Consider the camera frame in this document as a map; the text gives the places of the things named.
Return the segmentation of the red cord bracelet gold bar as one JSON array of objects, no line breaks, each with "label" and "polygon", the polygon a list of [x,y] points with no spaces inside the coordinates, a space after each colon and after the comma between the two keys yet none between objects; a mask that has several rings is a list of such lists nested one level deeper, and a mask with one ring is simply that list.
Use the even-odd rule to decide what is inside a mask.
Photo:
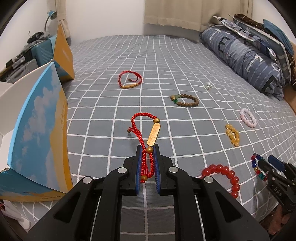
[{"label": "red cord bracelet gold bar", "polygon": [[[146,143],[142,137],[142,132],[135,124],[135,119],[139,116],[145,116],[153,120],[152,129]],[[131,126],[128,128],[127,132],[134,133],[142,147],[142,153],[140,154],[140,183],[145,183],[149,178],[152,178],[155,173],[154,145],[156,144],[161,129],[160,122],[160,119],[151,113],[135,113],[131,117]]]}]

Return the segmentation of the wooden headboard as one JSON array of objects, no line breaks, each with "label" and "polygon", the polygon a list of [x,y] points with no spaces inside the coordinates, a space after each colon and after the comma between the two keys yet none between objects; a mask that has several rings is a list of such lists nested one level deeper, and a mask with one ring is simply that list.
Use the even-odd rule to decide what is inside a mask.
[{"label": "wooden headboard", "polygon": [[292,81],[290,85],[287,85],[284,89],[284,100],[289,104],[296,114],[296,83]]}]

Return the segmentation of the small pearl ornament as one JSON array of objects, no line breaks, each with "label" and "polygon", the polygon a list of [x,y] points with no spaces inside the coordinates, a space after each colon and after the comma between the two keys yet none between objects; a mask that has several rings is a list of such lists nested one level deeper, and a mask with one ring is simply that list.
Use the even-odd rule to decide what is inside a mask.
[{"label": "small pearl ornament", "polygon": [[213,85],[211,83],[207,83],[206,86],[205,86],[205,88],[207,90],[209,90],[209,89],[213,88]]}]

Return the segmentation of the blue sky printed box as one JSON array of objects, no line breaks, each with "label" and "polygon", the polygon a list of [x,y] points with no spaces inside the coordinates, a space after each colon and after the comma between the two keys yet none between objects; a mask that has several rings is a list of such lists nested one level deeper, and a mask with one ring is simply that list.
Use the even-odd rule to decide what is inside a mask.
[{"label": "blue sky printed box", "polygon": [[1,199],[58,200],[72,188],[67,110],[54,63],[7,84],[1,93]]}]

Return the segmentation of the folded blue grey quilt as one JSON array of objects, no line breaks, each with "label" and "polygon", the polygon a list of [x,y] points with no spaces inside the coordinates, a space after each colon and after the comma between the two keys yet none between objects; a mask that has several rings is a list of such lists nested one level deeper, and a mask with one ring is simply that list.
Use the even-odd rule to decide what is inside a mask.
[{"label": "folded blue grey quilt", "polygon": [[284,81],[280,66],[252,44],[224,25],[204,30],[200,38],[206,47],[258,91],[283,99]]}]

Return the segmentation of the stack of pillows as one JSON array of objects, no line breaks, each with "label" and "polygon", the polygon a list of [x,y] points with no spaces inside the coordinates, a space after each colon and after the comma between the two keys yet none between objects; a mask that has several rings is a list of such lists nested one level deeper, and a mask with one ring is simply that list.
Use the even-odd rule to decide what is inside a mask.
[{"label": "stack of pillows", "polygon": [[281,68],[286,85],[292,85],[295,81],[295,48],[278,26],[266,19],[263,23],[259,23],[244,14],[232,16],[231,21],[220,16],[214,18],[242,38],[249,40],[263,54],[276,62]]}]

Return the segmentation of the orange box lid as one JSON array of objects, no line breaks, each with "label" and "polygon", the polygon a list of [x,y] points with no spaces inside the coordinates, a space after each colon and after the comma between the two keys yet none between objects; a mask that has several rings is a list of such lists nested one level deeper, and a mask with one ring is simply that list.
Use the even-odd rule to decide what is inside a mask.
[{"label": "orange box lid", "polygon": [[75,78],[73,55],[65,37],[63,26],[58,24],[54,56],[52,60],[55,64],[60,82],[67,82]]}]

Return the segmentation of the teal storage box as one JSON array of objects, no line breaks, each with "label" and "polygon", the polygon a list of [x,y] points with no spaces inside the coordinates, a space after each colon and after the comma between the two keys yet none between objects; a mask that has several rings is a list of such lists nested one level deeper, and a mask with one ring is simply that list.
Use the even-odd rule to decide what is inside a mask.
[{"label": "teal storage box", "polygon": [[31,48],[32,57],[37,61],[39,67],[53,60],[56,37],[54,35]]}]

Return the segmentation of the teal desk lamp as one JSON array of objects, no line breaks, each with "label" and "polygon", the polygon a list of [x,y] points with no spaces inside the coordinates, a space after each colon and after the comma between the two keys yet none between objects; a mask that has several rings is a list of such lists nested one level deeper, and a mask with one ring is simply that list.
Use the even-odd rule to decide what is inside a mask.
[{"label": "teal desk lamp", "polygon": [[49,10],[47,15],[48,16],[44,25],[44,32],[54,35],[55,31],[57,30],[57,20],[56,20],[57,12],[53,10]]}]

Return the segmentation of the side curtain beige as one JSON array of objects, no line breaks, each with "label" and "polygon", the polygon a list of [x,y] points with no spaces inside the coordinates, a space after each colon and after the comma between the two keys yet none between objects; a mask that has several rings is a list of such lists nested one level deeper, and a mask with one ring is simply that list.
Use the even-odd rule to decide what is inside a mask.
[{"label": "side curtain beige", "polygon": [[71,35],[70,35],[70,30],[69,30],[69,26],[68,26],[68,21],[66,18],[66,0],[49,0],[47,1],[47,11],[49,10],[53,10],[57,12],[57,27],[58,24],[61,23],[65,36],[66,36],[66,40],[68,45],[71,45]]}]

